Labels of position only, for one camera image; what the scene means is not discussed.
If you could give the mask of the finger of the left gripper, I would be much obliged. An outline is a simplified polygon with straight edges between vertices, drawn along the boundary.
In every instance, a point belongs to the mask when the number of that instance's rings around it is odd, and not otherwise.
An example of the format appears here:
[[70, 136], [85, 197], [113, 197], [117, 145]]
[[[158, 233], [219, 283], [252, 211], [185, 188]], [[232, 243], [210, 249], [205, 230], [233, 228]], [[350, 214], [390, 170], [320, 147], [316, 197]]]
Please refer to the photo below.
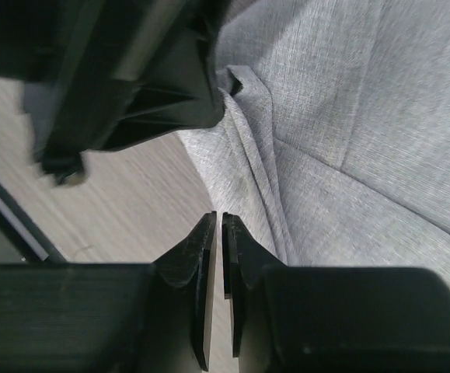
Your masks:
[[224, 2], [63, 1], [61, 10], [58, 52], [23, 91], [33, 160], [57, 185], [85, 179], [84, 152], [223, 118], [215, 46]]

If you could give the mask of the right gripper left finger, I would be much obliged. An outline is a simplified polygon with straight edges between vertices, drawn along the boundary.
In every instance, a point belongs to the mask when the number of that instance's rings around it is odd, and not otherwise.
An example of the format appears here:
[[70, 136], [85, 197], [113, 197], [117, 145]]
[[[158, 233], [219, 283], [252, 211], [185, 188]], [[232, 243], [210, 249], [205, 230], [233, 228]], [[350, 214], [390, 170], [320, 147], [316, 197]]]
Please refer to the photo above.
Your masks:
[[0, 264], [0, 372], [207, 371], [216, 223], [151, 263]]

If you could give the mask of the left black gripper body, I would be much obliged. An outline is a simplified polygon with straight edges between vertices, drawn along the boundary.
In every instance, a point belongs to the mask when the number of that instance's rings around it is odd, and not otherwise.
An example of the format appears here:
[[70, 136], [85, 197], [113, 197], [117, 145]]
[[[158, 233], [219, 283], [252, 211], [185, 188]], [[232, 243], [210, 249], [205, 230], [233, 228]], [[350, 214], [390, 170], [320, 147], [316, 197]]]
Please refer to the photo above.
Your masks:
[[168, 1], [0, 1], [0, 78], [134, 85], [169, 28]]

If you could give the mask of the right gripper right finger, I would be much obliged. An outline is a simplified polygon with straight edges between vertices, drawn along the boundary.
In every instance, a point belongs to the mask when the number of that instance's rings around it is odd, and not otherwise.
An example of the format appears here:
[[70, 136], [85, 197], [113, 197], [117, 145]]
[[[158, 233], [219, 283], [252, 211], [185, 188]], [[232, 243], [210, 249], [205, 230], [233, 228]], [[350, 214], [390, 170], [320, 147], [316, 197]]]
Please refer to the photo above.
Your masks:
[[416, 267], [290, 267], [222, 218], [242, 372], [450, 372], [450, 289]]

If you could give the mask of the grey cloth napkin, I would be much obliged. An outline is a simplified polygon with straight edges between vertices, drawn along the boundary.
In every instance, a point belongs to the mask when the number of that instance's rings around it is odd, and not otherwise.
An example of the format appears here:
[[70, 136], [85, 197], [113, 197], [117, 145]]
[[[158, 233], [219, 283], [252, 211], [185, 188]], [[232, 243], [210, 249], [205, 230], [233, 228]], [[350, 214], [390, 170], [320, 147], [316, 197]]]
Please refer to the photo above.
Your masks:
[[217, 70], [180, 139], [218, 210], [289, 264], [450, 286], [450, 1], [234, 1]]

